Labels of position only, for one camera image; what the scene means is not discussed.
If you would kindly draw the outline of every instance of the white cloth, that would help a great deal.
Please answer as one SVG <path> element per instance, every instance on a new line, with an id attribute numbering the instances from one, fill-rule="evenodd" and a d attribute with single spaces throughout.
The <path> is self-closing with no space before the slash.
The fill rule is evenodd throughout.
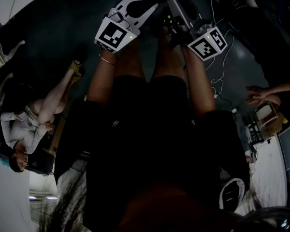
<path id="1" fill-rule="evenodd" d="M 24 112 L 18 115 L 23 121 L 15 120 L 12 129 L 10 121 L 14 120 L 14 112 L 1 114 L 1 127 L 5 143 L 13 148 L 17 141 L 24 139 L 25 153 L 32 154 L 38 146 L 40 140 L 46 134 L 46 126 L 40 125 L 37 116 L 25 107 Z"/>

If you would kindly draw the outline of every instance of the dark floor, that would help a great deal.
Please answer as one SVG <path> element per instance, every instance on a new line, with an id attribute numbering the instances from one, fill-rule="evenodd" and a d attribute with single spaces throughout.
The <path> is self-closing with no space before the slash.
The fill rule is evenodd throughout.
<path id="1" fill-rule="evenodd" d="M 89 46 L 89 57 L 86 61 L 86 75 L 76 84 L 70 97 L 81 98 L 99 60 L 100 49 L 94 44 L 94 37 L 104 14 L 121 0 L 36 0 L 19 14 L 13 23 L 24 35 L 26 44 L 17 53 L 17 58 L 29 58 L 37 77 L 50 90 L 60 80 L 70 64 L 73 50 L 79 43 Z M 203 18 L 212 19 L 210 0 L 192 0 L 199 8 Z M 142 27 L 141 58 L 147 80 L 151 77 L 155 66 L 157 39 L 151 34 L 153 19 Z M 218 26 L 223 34 L 231 27 L 221 22 Z M 232 43 L 232 35 L 226 36 L 228 47 Z M 222 60 L 226 54 L 216 58 L 208 69 L 208 78 L 220 78 L 223 73 Z M 236 39 L 225 61 L 224 85 L 221 96 L 232 102 L 242 114 L 252 111 L 253 106 L 245 105 L 246 86 L 267 86 L 259 64 L 254 56 Z M 213 84 L 217 93 L 221 90 L 221 82 Z M 230 110 L 228 102 L 217 98 L 220 109 Z"/>

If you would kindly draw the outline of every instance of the bracelet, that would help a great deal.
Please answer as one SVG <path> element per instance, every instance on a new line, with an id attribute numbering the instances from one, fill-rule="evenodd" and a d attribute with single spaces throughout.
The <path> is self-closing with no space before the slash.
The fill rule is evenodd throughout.
<path id="1" fill-rule="evenodd" d="M 111 65 L 113 65 L 113 66 L 116 66 L 115 64 L 112 64 L 111 62 L 109 62 L 109 61 L 107 61 L 105 58 L 103 58 L 103 57 L 101 56 L 101 54 L 99 54 L 99 56 L 100 56 L 100 58 L 101 58 L 103 61 L 105 61 L 105 62 L 107 62 L 107 63 L 109 63 L 109 64 L 111 64 Z"/>

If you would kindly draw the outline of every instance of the dark hair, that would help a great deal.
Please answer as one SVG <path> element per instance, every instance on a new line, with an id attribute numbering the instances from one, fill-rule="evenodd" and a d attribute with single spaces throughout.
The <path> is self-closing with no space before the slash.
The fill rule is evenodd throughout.
<path id="1" fill-rule="evenodd" d="M 9 164 L 10 164 L 11 169 L 12 169 L 14 172 L 16 172 L 16 173 L 21 173 L 21 172 L 23 172 L 24 170 L 23 170 L 23 171 L 20 171 L 20 168 L 19 168 L 19 166 L 18 166 L 18 164 L 17 164 L 16 158 L 13 158 L 13 154 L 15 153 L 15 147 L 16 147 L 17 143 L 18 143 L 18 141 L 17 141 L 16 144 L 14 145 L 13 150 L 12 150 L 12 153 L 11 153 L 11 155 L 10 155 L 10 157 L 9 157 Z"/>

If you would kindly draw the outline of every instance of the black shorts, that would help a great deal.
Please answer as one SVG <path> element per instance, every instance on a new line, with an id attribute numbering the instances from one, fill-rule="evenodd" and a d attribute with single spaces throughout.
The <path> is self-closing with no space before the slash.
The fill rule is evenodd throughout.
<path id="1" fill-rule="evenodd" d="M 136 119 L 167 123 L 187 120 L 189 104 L 186 82 L 177 76 L 161 76 L 147 83 L 131 75 L 114 79 L 110 108 L 115 121 Z"/>

